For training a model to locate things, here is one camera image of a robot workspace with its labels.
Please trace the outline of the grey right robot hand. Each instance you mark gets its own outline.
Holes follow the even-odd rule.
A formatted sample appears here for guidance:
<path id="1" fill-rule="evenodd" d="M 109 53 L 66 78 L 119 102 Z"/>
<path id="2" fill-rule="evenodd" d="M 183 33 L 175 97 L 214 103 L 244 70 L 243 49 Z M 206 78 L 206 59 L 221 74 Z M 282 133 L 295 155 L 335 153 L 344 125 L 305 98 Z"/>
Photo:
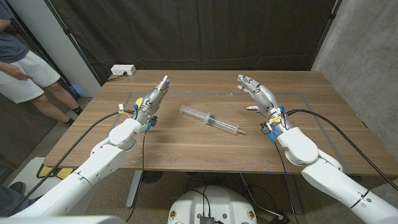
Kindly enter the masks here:
<path id="1" fill-rule="evenodd" d="M 256 106 L 248 107 L 249 110 L 256 110 L 267 118 L 276 115 L 279 104 L 270 89 L 245 75 L 238 75 L 238 81 L 244 85 L 238 85 L 238 89 L 248 93 L 256 102 Z"/>

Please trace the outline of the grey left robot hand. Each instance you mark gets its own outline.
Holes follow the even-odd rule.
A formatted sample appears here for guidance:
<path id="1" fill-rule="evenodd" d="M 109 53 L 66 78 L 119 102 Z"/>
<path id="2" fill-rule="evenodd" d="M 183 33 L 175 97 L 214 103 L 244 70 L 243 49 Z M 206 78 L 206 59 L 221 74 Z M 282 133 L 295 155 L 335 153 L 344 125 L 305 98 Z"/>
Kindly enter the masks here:
<path id="1" fill-rule="evenodd" d="M 153 90 L 149 91 L 144 96 L 143 101 L 133 118 L 142 125 L 146 124 L 151 116 L 160 108 L 162 99 L 168 92 L 169 85 L 170 81 L 166 75 Z"/>

